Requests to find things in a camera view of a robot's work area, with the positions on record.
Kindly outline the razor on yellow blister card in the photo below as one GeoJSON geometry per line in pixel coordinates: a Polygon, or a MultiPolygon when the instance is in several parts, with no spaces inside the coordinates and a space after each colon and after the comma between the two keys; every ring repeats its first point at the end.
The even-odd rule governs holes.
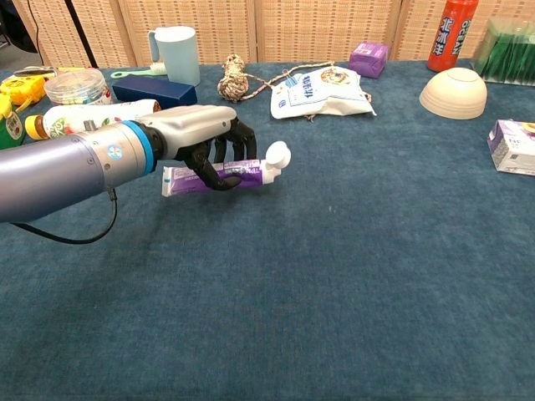
{"type": "Polygon", "coordinates": [[[14,77],[43,76],[45,79],[65,74],[85,70],[85,67],[51,67],[51,66],[28,66],[13,72],[14,77]]]}

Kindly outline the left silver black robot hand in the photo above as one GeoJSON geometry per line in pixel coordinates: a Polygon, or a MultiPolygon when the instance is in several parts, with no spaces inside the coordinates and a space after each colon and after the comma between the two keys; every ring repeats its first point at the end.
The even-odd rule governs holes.
{"type": "Polygon", "coordinates": [[[179,106],[148,114],[135,123],[155,146],[157,160],[184,162],[211,190],[226,191],[241,183],[238,177],[219,176],[209,160],[211,149],[216,150],[216,163],[224,161],[227,143],[232,144],[235,161],[257,158],[254,130],[229,106],[179,106]]]}

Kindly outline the green jar with yellow lid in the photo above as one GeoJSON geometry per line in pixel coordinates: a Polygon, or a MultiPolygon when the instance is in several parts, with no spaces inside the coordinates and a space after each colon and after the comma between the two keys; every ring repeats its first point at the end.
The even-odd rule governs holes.
{"type": "Polygon", "coordinates": [[[25,136],[23,123],[11,99],[0,94],[0,150],[18,147],[25,136]]]}

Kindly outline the clear round plastic jar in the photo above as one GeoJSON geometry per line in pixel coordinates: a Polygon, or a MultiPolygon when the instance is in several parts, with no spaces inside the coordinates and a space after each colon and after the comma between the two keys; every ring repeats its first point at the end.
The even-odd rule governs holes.
{"type": "Polygon", "coordinates": [[[110,89],[98,69],[61,73],[47,80],[44,90],[55,105],[112,104],[110,89]]]}

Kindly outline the woven bamboo folding screen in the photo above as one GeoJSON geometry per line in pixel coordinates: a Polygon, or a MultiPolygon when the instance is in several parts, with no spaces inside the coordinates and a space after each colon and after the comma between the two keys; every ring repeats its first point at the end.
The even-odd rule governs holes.
{"type": "MultiPolygon", "coordinates": [[[[196,30],[202,63],[344,61],[362,42],[424,60],[446,0],[73,0],[99,67],[150,63],[148,32],[196,30]]],[[[89,66],[64,0],[13,0],[46,64],[89,66]]]]}

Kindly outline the purple cube box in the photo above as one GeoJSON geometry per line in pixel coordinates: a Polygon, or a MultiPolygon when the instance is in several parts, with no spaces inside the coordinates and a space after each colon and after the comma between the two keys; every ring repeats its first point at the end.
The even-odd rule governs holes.
{"type": "Polygon", "coordinates": [[[382,43],[359,43],[349,57],[349,68],[357,74],[377,79],[383,72],[389,47],[382,43]]]}

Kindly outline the light blue plastic mug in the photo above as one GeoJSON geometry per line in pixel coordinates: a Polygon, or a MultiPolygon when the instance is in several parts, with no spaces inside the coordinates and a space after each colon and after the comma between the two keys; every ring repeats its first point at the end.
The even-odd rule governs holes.
{"type": "Polygon", "coordinates": [[[201,82],[196,44],[196,30],[188,26],[172,26],[148,32],[153,63],[161,61],[171,82],[197,86],[201,82]]]}

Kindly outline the mint green brush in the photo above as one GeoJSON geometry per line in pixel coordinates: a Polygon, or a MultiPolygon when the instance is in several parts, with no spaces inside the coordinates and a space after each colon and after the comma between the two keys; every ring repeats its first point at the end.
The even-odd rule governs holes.
{"type": "Polygon", "coordinates": [[[142,70],[114,71],[110,77],[112,79],[122,79],[127,76],[164,76],[167,75],[166,66],[162,62],[152,63],[142,70]]]}

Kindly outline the white drink bottle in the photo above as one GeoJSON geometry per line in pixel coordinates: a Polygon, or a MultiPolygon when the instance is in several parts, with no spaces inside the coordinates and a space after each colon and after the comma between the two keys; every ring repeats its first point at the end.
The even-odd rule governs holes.
{"type": "Polygon", "coordinates": [[[58,105],[45,114],[28,116],[24,126],[33,140],[48,140],[98,129],[122,120],[135,120],[160,110],[161,105],[155,99],[118,104],[58,105]]]}

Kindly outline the purple white toothpaste tube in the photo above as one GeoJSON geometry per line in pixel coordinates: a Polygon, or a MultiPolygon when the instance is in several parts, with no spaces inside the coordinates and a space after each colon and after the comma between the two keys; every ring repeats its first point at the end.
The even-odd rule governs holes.
{"type": "MultiPolygon", "coordinates": [[[[291,150],[284,141],[272,143],[262,160],[239,160],[214,164],[214,169],[222,179],[239,178],[237,188],[248,188],[272,184],[281,175],[291,160],[291,150]]],[[[208,192],[200,177],[187,167],[167,167],[162,174],[162,192],[165,197],[187,193],[208,192]]]]}

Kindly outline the black tripod stand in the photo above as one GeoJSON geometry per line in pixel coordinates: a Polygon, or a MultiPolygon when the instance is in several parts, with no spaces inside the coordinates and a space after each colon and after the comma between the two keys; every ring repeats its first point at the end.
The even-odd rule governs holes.
{"type": "Polygon", "coordinates": [[[80,42],[82,43],[84,52],[89,60],[89,64],[92,68],[97,69],[99,66],[95,60],[94,54],[92,52],[92,49],[89,45],[89,41],[85,35],[84,28],[79,20],[79,16],[76,12],[75,6],[73,4],[73,0],[64,0],[65,6],[69,11],[69,15],[73,21],[73,24],[75,26],[76,32],[79,36],[80,42]]]}

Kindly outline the purple white drink carton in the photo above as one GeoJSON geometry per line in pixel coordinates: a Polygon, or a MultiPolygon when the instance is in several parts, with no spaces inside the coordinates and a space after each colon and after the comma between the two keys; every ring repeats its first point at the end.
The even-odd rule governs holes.
{"type": "Polygon", "coordinates": [[[497,171],[535,176],[535,122],[499,119],[487,144],[497,171]]]}

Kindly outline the orange drink can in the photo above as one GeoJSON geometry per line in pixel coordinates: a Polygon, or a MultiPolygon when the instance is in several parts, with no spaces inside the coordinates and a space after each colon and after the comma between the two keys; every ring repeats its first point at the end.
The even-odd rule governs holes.
{"type": "Polygon", "coordinates": [[[446,0],[427,68],[441,72],[454,68],[466,39],[479,0],[446,0]]]}

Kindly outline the beige upturned bowl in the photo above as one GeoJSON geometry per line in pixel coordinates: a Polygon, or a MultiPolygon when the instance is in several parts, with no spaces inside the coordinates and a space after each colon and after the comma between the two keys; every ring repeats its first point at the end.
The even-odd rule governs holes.
{"type": "Polygon", "coordinates": [[[420,104],[448,119],[475,119],[487,103],[487,86],[473,70],[455,67],[434,75],[422,89],[420,104]]]}

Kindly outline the white printed snack bag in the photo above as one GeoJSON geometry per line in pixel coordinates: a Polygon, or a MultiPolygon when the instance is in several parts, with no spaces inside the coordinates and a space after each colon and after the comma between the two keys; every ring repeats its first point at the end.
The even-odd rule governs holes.
{"type": "Polygon", "coordinates": [[[275,119],[329,114],[375,114],[360,88],[360,76],[338,66],[289,75],[272,89],[271,115],[275,119]]]}

